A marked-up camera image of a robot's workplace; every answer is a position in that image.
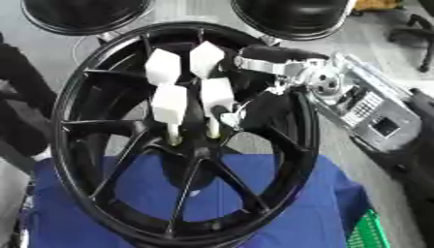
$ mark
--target black alloy wheel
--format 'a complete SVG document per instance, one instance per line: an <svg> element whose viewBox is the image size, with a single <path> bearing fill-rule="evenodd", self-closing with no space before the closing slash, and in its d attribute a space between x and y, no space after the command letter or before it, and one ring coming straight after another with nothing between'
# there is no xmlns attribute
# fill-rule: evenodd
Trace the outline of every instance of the black alloy wheel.
<svg viewBox="0 0 434 248"><path fill-rule="evenodd" d="M88 57L67 82L53 113L52 153L62 183L84 212L138 247L237 246L295 201L318 156L317 113L302 92L289 93L280 116L261 128L244 131L269 140L279 158L275 178L261 194L253 193L222 160L225 146L237 132L225 127L219 139L206 135L198 79L189 72L188 58L190 50L203 41L233 54L249 45L263 45L240 31L204 22L146 26L108 42ZM178 84L188 88L189 104L180 130L183 142L178 146L168 145L165 126L154 121L152 113L143 119L123 119L155 91L143 71L155 48L182 57L183 75ZM240 103L251 100L274 80L237 71L227 76ZM129 141L107 174L102 172L102 161L112 135ZM114 194L119 177L139 155L149 153L159 154L178 170L165 169L170 183L179 189L169 220L134 210ZM183 210L190 192L215 178L234 189L243 206L220 218L185 221Z"/></svg>

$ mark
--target robotic arm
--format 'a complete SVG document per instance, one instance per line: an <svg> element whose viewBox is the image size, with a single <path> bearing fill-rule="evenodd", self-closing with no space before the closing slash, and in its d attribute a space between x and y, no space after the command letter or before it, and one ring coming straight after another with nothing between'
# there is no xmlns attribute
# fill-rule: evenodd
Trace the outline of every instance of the robotic arm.
<svg viewBox="0 0 434 248"><path fill-rule="evenodd" d="M396 86L352 55L330 57L275 46L249 46L233 61L240 70L275 75L274 85L235 112L220 114L234 129L261 124L280 96L303 89L319 113L395 177L434 196L434 100Z"/></svg>

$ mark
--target person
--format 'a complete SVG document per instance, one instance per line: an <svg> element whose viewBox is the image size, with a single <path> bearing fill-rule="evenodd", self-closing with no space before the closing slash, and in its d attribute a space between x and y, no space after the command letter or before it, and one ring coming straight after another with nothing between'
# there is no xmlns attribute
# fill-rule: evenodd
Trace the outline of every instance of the person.
<svg viewBox="0 0 434 248"><path fill-rule="evenodd" d="M0 80L6 81L32 109L50 119L56 94L18 48L5 43L0 33ZM41 160L47 153L45 135L22 120L6 99L0 97L0 139L26 157Z"/></svg>
<svg viewBox="0 0 434 248"><path fill-rule="evenodd" d="M56 94L48 87L44 78L18 48L5 43L0 32L0 82L6 82L28 107L37 109L50 119ZM46 136L24 121L9 104L9 92L0 90L0 140L14 148L22 156L36 162L50 157ZM9 166L0 151L0 247L10 247L11 233L22 203L29 176Z"/></svg>

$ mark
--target blue cloth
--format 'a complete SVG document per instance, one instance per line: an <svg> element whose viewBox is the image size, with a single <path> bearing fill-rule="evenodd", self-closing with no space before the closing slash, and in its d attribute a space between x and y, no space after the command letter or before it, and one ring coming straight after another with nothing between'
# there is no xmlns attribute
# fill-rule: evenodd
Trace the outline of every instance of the blue cloth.
<svg viewBox="0 0 434 248"><path fill-rule="evenodd" d="M257 193L274 174L271 155L229 155L225 162ZM56 178L50 160L36 168L35 206L25 218L31 248L132 247L78 209ZM176 194L164 178L157 156L139 157L116 188L117 197L130 206L166 219ZM239 205L237 194L218 179L188 200L185 219L221 216ZM346 236L369 208L363 188L320 156L296 202L243 247L344 248Z"/></svg>

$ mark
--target white foam block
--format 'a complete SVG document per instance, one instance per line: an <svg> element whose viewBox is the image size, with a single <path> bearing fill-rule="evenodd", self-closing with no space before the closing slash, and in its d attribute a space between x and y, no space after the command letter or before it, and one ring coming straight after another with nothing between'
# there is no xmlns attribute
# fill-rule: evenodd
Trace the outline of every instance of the white foam block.
<svg viewBox="0 0 434 248"><path fill-rule="evenodd" d="M190 52L190 71L201 79L210 73L225 58L225 52L210 42L204 42Z"/></svg>
<svg viewBox="0 0 434 248"><path fill-rule="evenodd" d="M151 107L156 121L181 125L187 109L187 88L172 84L159 85Z"/></svg>
<svg viewBox="0 0 434 248"><path fill-rule="evenodd" d="M201 82L201 101L205 116L211 117L211 109L221 105L231 110L234 102L233 89L228 78L213 78Z"/></svg>
<svg viewBox="0 0 434 248"><path fill-rule="evenodd" d="M156 86L162 83L175 84L181 76L181 57L157 48L152 52L144 68L149 83Z"/></svg>

